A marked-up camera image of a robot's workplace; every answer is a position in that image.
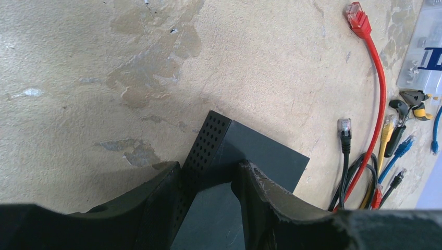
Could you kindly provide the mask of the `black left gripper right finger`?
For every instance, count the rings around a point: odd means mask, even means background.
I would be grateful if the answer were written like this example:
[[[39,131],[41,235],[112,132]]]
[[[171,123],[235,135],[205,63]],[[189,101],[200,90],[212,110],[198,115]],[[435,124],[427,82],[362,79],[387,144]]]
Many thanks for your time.
[[[238,164],[246,249],[441,249],[439,210],[338,210],[296,197],[255,164]]]

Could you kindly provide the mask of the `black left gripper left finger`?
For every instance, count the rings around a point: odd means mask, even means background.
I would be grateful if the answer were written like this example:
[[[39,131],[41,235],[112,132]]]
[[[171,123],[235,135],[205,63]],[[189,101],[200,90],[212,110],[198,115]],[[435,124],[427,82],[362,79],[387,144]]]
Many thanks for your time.
[[[1,249],[169,249],[180,227],[177,162],[85,213],[1,206]]]

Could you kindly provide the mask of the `black network switch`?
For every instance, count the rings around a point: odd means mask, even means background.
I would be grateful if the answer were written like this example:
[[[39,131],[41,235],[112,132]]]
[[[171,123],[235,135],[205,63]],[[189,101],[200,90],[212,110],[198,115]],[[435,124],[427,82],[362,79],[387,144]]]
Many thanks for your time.
[[[309,158],[213,110],[181,169],[172,249],[245,249],[240,203],[231,189],[237,164],[249,160],[293,191]]]

